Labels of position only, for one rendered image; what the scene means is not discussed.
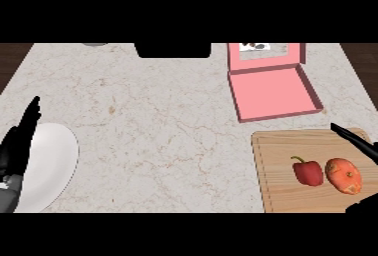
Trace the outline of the wooden cutting board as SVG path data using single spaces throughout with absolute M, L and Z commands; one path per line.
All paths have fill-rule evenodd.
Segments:
M 378 166 L 329 129 L 258 131 L 251 144 L 266 212 L 344 212 L 378 193 Z M 341 193 L 328 181 L 318 187 L 303 185 L 294 174 L 292 156 L 316 161 L 321 167 L 332 158 L 350 160 L 362 173 L 360 193 Z

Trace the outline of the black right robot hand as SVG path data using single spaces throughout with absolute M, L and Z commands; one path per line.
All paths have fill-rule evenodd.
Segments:
M 331 124 L 331 130 L 354 145 L 378 165 L 378 142 L 368 143 L 353 132 Z M 378 213 L 378 192 L 346 208 L 347 213 Z

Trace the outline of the white plate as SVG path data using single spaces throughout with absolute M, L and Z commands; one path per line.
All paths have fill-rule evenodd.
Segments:
M 78 141 L 58 123 L 37 126 L 16 213 L 41 212 L 62 194 L 75 173 Z

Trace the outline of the pink cardboard box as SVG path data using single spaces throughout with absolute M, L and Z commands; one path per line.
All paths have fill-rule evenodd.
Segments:
M 241 123 L 323 110 L 304 63 L 304 43 L 289 43 L 284 56 L 251 60 L 239 58 L 239 43 L 227 44 L 227 79 Z

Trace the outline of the orange round fruit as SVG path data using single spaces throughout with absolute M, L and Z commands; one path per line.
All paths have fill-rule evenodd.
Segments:
M 329 159 L 325 165 L 325 174 L 329 183 L 341 193 L 356 195 L 360 192 L 360 171 L 347 159 Z

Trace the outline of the black rectangular appliance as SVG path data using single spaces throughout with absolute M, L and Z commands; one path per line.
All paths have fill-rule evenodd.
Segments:
M 140 58 L 208 58 L 210 43 L 136 43 Z

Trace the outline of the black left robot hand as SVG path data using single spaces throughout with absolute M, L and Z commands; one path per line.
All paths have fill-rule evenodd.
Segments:
M 36 96 L 19 124 L 13 126 L 0 142 L 0 182 L 12 175 L 24 175 L 30 159 L 31 141 L 40 114 L 40 97 Z

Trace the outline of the red bell pepper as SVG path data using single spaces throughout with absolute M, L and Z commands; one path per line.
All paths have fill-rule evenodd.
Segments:
M 306 161 L 298 156 L 292 156 L 297 162 L 292 164 L 294 174 L 303 185 L 319 186 L 323 184 L 322 167 L 316 161 Z

